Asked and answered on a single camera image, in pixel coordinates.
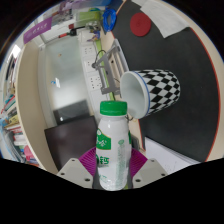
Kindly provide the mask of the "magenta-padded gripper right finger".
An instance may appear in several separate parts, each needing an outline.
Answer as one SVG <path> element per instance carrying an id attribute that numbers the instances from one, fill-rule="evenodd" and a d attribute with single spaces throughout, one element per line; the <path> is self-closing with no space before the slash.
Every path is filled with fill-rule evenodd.
<path id="1" fill-rule="evenodd" d="M 129 162 L 128 186 L 136 189 L 167 176 L 156 159 L 147 159 L 140 151 L 132 149 Z"/>

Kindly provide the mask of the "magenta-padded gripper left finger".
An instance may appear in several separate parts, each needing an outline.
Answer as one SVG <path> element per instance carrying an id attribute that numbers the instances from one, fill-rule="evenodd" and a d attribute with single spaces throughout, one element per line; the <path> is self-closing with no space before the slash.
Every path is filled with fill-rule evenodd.
<path id="1" fill-rule="evenodd" d="M 96 148 L 93 147 L 79 158 L 70 158 L 57 175 L 78 186 L 91 189 L 96 168 Z"/>

